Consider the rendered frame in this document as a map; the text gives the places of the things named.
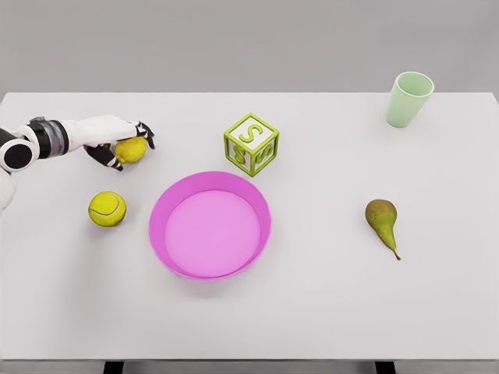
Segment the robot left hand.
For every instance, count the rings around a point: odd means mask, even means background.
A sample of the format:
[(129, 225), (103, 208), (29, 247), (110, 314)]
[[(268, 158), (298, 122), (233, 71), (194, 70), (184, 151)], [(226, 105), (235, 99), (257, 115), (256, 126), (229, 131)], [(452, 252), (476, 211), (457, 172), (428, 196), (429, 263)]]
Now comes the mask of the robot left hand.
[(113, 151), (104, 145), (128, 139), (144, 139), (154, 150), (154, 133), (140, 122), (128, 122), (113, 115), (102, 115), (77, 121), (73, 129), (72, 150), (82, 146), (99, 164), (117, 171), (123, 166)]

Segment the green letter S block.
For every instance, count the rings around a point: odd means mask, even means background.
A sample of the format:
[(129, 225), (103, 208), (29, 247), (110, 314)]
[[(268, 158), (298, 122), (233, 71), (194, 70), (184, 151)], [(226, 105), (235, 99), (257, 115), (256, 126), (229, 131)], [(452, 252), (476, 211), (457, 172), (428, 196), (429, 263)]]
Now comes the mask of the green letter S block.
[(224, 132), (225, 156), (254, 177), (276, 158), (279, 136), (275, 127), (248, 113)]

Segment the pink plate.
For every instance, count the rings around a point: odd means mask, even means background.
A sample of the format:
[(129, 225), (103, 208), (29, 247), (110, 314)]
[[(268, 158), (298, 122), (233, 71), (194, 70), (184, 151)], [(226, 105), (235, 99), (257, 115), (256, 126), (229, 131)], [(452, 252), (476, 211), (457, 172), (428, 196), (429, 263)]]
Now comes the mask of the pink plate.
[(168, 187), (150, 215), (150, 244), (179, 276), (231, 277), (249, 267), (271, 235), (271, 210), (246, 179), (223, 171), (189, 175)]

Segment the green pear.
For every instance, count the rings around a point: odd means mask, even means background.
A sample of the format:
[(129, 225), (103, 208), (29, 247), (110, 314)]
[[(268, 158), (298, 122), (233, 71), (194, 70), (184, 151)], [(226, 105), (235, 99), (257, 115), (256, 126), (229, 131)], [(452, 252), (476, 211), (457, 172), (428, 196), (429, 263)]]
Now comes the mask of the green pear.
[(365, 209), (365, 218), (369, 226), (376, 232), (379, 239), (400, 260), (397, 253), (394, 226), (398, 217), (395, 205), (386, 199), (374, 199), (368, 202)]

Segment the yellow lemon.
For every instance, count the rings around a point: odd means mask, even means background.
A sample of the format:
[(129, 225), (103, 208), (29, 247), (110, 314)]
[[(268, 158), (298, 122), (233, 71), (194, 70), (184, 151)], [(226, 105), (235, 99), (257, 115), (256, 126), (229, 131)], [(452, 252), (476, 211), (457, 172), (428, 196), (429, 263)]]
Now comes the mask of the yellow lemon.
[(120, 140), (115, 144), (114, 152), (121, 164), (131, 164), (139, 161), (147, 150), (147, 141), (142, 137)]

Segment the light green cup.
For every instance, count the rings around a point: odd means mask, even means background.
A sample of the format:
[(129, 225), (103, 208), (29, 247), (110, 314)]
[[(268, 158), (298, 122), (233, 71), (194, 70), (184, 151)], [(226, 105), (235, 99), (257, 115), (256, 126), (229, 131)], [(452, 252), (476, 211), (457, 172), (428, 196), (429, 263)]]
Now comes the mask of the light green cup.
[(421, 72), (402, 72), (394, 82), (388, 100), (386, 121), (405, 128), (417, 116), (434, 92), (434, 83)]

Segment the yellow tennis ball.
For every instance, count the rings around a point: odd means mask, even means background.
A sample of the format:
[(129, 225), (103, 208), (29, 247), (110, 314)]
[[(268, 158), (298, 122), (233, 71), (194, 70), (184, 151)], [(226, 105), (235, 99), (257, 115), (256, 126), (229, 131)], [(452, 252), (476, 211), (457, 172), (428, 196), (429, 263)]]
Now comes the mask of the yellow tennis ball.
[(99, 192), (94, 196), (88, 206), (90, 219), (102, 227), (114, 227), (126, 216), (127, 206), (125, 200), (112, 191)]

